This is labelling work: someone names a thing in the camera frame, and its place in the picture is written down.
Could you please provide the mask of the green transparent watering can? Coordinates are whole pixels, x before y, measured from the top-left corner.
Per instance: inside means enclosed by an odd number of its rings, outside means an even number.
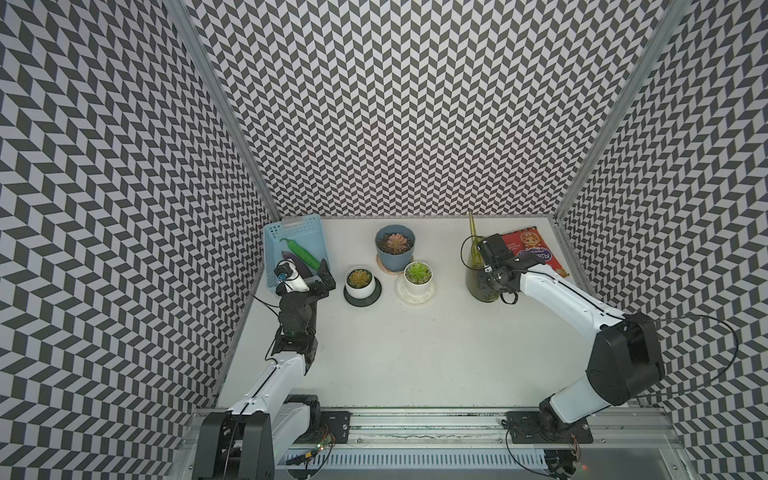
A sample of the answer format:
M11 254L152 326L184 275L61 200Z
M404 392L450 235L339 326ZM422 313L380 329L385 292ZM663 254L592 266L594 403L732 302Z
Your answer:
M499 294L490 286L488 276L484 271L484 262L478 251L478 244L483 239L477 235L474 216L468 213L469 218L469 253L466 260L467 270L465 284L471 295L478 301L493 303L499 299Z

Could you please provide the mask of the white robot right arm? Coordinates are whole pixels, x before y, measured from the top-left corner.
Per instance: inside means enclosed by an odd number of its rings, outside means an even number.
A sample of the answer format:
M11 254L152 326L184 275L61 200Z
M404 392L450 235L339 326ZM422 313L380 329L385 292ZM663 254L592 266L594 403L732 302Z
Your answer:
M591 353L584 374L540 402L538 411L510 412L505 420L516 443L579 443L592 441L584 429L587 418L637 397L665 377L654 321L645 314L627 314L566 282L533 252L514 253L499 234L473 247L482 258L489 288L501 300L523 294L557 314L589 341Z

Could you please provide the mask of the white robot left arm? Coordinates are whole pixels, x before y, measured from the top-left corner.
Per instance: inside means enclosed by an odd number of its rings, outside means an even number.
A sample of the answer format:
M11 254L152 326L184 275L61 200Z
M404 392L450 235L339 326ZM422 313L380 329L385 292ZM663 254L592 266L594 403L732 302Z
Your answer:
M304 279L290 260L281 261L274 273L281 280L274 312L279 326L265 355L266 369L240 400L203 420L193 479L272 479L287 449L315 428L317 399L291 391L315 360L317 303L336 282L325 259L312 280Z

